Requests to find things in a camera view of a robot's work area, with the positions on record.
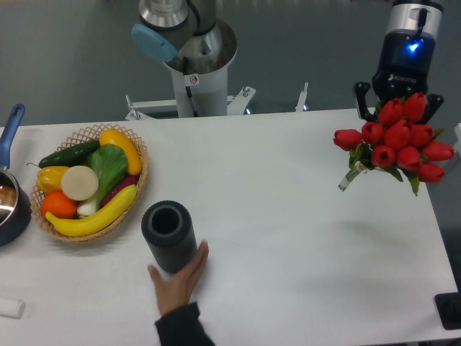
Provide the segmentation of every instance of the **red vegetable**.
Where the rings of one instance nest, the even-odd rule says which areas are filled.
[[[124,180],[122,180],[111,192],[109,192],[106,197],[102,200],[101,208],[104,207],[108,202],[115,197],[117,193],[123,190],[125,187],[130,185],[136,185],[138,183],[138,177],[134,175],[129,175]]]

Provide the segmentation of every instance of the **blue light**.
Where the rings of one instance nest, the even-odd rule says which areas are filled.
[[[418,49],[419,47],[419,43],[414,43],[412,45],[409,45],[408,46],[408,49],[412,52],[412,53],[415,53],[416,49]]]

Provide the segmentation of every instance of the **fake fruit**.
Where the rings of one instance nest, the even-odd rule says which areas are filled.
[[[124,178],[124,180],[122,180],[119,185],[117,185],[115,187],[115,189],[113,189],[111,192],[109,192],[106,197],[104,197],[104,199],[102,200],[102,203],[101,203],[101,206],[104,207],[106,204],[108,204],[108,202],[110,202],[110,200],[117,194],[119,193],[121,190],[123,190],[123,188],[129,186],[129,185],[136,185],[138,183],[138,177],[135,177],[134,175],[129,175],[128,177]]]
[[[90,141],[60,151],[56,151],[40,160],[38,166],[45,168],[49,166],[67,166],[73,167],[83,164],[89,154],[93,153],[100,147],[99,141]]]
[[[131,205],[138,191],[136,185],[124,188],[95,214],[79,220],[66,220],[52,213],[46,213],[46,219],[65,236],[89,236],[108,227]]]
[[[98,190],[98,176],[91,168],[74,166],[61,179],[64,195],[72,200],[87,200]]]
[[[37,187],[48,194],[53,191],[61,191],[61,179],[69,167],[50,166],[37,173]]]
[[[128,160],[128,174],[138,175],[141,173],[141,158],[139,157],[138,151],[136,150],[132,141],[124,133],[114,128],[108,128],[101,133],[99,137],[99,144],[101,146],[106,144],[114,144],[122,148]]]
[[[77,202],[68,198],[62,191],[54,191],[45,196],[40,212],[44,217],[46,213],[52,213],[59,218],[73,218],[77,213]]]
[[[96,213],[105,195],[125,177],[127,157],[120,147],[106,144],[88,156],[85,166],[96,172],[99,187],[92,198],[80,204],[80,216],[90,216]]]

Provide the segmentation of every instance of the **hand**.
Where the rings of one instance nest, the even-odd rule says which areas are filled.
[[[156,287],[158,310],[162,316],[189,303],[192,291],[207,265],[208,252],[208,244],[203,241],[194,258],[171,280],[164,280],[153,265],[147,267]]]

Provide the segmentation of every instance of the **black sleeve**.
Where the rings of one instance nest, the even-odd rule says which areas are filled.
[[[199,308],[192,303],[167,313],[156,322],[162,346],[215,346],[199,322]]]

